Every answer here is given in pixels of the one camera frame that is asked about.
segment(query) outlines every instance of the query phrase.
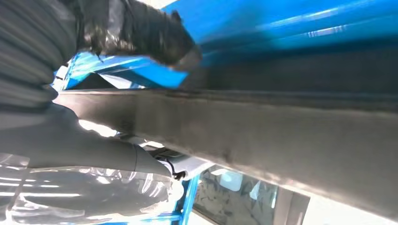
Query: person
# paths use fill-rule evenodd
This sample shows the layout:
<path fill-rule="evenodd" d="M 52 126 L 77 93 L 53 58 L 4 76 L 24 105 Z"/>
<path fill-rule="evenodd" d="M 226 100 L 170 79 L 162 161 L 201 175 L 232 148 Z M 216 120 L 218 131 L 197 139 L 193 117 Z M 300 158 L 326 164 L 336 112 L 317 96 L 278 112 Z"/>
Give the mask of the person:
<path fill-rule="evenodd" d="M 105 222 L 113 217 L 106 214 L 139 215 L 168 202 L 178 189 L 170 171 L 137 145 L 82 129 L 73 111 L 52 102 L 50 84 L 79 51 L 144 55 L 177 70 L 197 65 L 200 50 L 178 13 L 135 0 L 0 1 L 0 11 L 0 179 L 16 182 L 0 185 L 0 221 Z M 10 166 L 18 157 L 29 170 Z M 22 179 L 23 171 L 34 172 Z M 31 176 L 38 183 L 14 189 L 16 199 L 1 194 Z"/>
<path fill-rule="evenodd" d="M 79 51 L 144 55 L 187 70 L 201 53 L 178 13 L 135 0 L 0 2 L 1 152 L 29 167 L 91 166 L 170 176 L 139 146 L 86 132 L 52 102 L 53 71 Z"/>

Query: blue metal panel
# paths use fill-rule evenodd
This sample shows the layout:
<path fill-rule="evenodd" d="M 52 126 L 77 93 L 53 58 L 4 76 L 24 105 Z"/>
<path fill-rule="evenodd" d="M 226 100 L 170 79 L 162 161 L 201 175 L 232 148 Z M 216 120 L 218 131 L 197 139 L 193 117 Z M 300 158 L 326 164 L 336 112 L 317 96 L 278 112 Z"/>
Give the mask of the blue metal panel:
<path fill-rule="evenodd" d="M 179 0 L 164 10 L 178 10 L 202 47 L 205 65 L 250 60 L 258 53 L 395 40 L 398 35 L 396 0 Z M 88 71 L 115 74 L 126 69 L 160 86 L 176 88 L 186 76 L 145 58 L 102 60 L 83 53 L 73 77 Z"/>

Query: metal bar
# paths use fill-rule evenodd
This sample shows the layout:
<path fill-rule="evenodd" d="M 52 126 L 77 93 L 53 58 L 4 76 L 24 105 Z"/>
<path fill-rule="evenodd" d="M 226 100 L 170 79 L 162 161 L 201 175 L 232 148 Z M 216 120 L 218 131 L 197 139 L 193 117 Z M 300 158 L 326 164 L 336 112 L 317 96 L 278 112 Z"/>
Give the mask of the metal bar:
<path fill-rule="evenodd" d="M 278 188 L 273 225 L 286 225 L 293 193 L 289 190 Z"/>
<path fill-rule="evenodd" d="M 217 91 L 71 91 L 56 102 L 303 194 L 398 220 L 398 98 Z"/>
<path fill-rule="evenodd" d="M 193 202 L 195 201 L 196 190 L 198 189 L 198 181 L 200 175 L 193 177 L 190 181 L 184 182 L 184 189 L 186 190 L 184 205 L 182 210 L 180 225 L 188 225 L 189 214 L 192 212 Z"/>

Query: blue frame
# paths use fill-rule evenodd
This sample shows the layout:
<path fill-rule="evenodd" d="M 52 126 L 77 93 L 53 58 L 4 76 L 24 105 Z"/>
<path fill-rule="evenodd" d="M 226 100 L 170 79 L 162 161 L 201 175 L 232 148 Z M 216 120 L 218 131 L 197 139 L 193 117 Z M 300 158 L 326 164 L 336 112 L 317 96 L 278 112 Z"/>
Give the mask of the blue frame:
<path fill-rule="evenodd" d="M 181 203 L 183 203 L 183 208 L 181 210 L 182 213 L 179 225 L 188 225 L 189 215 L 192 212 L 193 203 L 195 202 L 196 191 L 198 190 L 199 179 L 200 175 L 197 175 L 190 181 L 186 181 L 183 183 L 185 198 L 181 200 Z"/>
<path fill-rule="evenodd" d="M 203 50 L 204 65 L 381 38 L 396 42 L 398 36 L 396 0 L 178 0 L 163 10 L 179 12 Z M 70 70 L 75 80 L 91 71 L 127 78 L 130 73 L 133 81 L 138 75 L 177 88 L 187 76 L 143 57 L 101 56 L 101 62 L 87 52 L 79 55 Z"/>

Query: clear plastic bag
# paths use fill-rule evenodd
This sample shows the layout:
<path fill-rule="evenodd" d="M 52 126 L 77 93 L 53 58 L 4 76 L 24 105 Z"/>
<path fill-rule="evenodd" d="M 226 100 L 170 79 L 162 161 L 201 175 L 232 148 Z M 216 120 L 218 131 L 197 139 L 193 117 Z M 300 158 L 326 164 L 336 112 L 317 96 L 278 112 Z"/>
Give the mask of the clear plastic bag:
<path fill-rule="evenodd" d="M 7 160 L 14 160 L 13 168 Z M 6 224 L 139 220 L 168 211 L 184 193 L 179 181 L 158 174 L 85 166 L 27 169 L 26 160 L 0 161 L 0 179 L 12 184 L 0 193 Z"/>

